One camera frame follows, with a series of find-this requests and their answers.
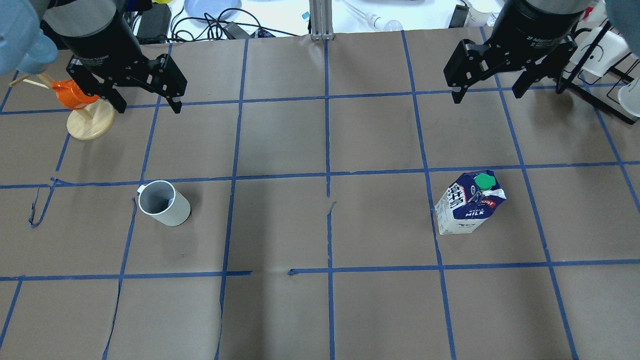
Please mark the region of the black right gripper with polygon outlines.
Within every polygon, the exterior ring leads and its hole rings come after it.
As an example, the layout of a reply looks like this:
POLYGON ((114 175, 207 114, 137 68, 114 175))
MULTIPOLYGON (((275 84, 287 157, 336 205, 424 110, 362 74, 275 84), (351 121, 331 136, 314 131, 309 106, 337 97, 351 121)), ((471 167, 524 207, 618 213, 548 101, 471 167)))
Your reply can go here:
POLYGON ((589 0, 506 0, 484 44, 462 39, 443 74, 455 104, 468 89, 498 73, 525 68, 512 86, 520 99, 532 84, 559 79, 578 45, 570 34, 589 0))

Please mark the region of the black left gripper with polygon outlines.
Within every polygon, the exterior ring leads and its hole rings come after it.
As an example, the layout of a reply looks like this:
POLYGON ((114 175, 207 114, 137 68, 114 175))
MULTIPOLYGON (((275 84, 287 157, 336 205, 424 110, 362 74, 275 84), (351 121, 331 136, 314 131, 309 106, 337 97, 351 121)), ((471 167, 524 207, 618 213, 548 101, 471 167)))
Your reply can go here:
POLYGON ((73 53, 66 71, 85 95, 98 96, 123 114, 127 102, 114 87, 137 87, 158 94, 180 114, 188 81, 171 55, 150 60, 142 53, 125 19, 129 4, 49 0, 43 20, 73 53))

